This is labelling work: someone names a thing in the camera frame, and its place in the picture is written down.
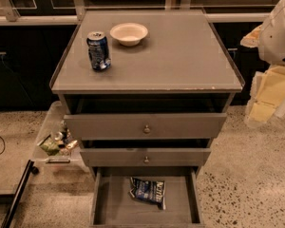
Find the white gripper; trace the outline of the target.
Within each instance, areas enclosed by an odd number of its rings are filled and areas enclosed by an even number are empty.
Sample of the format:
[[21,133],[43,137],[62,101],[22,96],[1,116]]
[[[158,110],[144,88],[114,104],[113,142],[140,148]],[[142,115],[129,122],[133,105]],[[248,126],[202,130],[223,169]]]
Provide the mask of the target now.
[[244,122],[256,128],[273,116],[285,115],[285,0],[280,0],[263,24],[246,34],[240,44],[258,47],[260,59],[273,65],[265,72],[257,71],[251,84]]

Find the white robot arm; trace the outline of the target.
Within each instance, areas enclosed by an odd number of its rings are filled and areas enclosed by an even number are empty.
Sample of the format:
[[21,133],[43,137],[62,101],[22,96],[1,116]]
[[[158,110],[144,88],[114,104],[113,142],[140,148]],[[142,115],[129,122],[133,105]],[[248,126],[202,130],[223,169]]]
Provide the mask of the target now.
[[259,58],[270,64],[265,72],[256,72],[245,110],[245,123],[256,128],[273,115],[285,114],[285,0],[280,0],[262,25],[244,36],[240,44],[257,48]]

